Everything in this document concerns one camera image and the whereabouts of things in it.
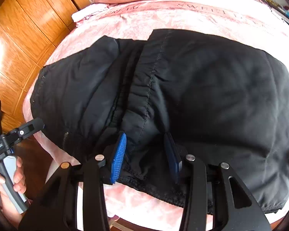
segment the pink bedspread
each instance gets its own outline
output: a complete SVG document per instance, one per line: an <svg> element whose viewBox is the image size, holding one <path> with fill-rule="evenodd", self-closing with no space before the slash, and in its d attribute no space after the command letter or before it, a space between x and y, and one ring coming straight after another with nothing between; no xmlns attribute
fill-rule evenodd
<svg viewBox="0 0 289 231"><path fill-rule="evenodd" d="M147 40L153 29L177 28L218 35L265 50L289 70L289 26L260 0L145 0L92 4L73 18L78 27L61 42L46 65L89 47L103 35ZM34 84L23 104L26 121L32 119L29 100ZM35 137L57 163L78 163L42 132ZM105 200L108 211L135 224L165 231L179 228L182 208L122 184L107 186Z"/></svg>

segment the wooden cabinet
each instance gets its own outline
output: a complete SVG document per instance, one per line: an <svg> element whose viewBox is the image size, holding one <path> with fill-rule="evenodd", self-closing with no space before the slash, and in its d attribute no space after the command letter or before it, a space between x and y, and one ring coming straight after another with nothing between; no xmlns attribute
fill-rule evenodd
<svg viewBox="0 0 289 231"><path fill-rule="evenodd" d="M47 59L75 27L71 15L88 0L4 0L0 6L2 128L24 122L22 104Z"/></svg>

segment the pink bed sheet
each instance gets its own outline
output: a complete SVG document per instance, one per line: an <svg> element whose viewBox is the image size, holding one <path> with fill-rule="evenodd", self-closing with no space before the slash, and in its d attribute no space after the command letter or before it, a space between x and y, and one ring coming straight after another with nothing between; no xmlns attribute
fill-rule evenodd
<svg viewBox="0 0 289 231"><path fill-rule="evenodd" d="M147 40L153 29L177 28L218 35L262 49L289 70L289 26L260 0L143 0L125 4L92 4L73 15L74 29L45 65L91 46L103 35ZM32 119L32 84L23 104L26 121ZM35 134L57 163L78 161L54 145L42 132ZM122 184L105 187L107 210L137 225L179 229L182 208L167 204ZM207 221L212 226L212 218Z"/></svg>

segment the zipper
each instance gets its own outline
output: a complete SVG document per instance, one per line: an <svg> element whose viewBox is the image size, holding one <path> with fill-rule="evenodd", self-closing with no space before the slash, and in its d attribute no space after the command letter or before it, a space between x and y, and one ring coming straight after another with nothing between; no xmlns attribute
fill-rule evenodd
<svg viewBox="0 0 289 231"><path fill-rule="evenodd" d="M63 140L62 140L62 149L65 148L65 142L66 142L66 139L67 139L67 136L68 136L68 132L66 132L63 136Z"/></svg>

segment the black garment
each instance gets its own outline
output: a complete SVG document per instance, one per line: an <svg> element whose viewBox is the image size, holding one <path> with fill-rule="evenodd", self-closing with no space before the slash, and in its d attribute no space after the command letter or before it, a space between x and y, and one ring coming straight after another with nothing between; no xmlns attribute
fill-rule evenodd
<svg viewBox="0 0 289 231"><path fill-rule="evenodd" d="M205 163L229 163L265 213L288 199L289 74L262 50L185 30L104 36L41 70L31 110L80 162L125 131L119 182L171 204L183 206L186 185L171 180L167 131Z"/></svg>

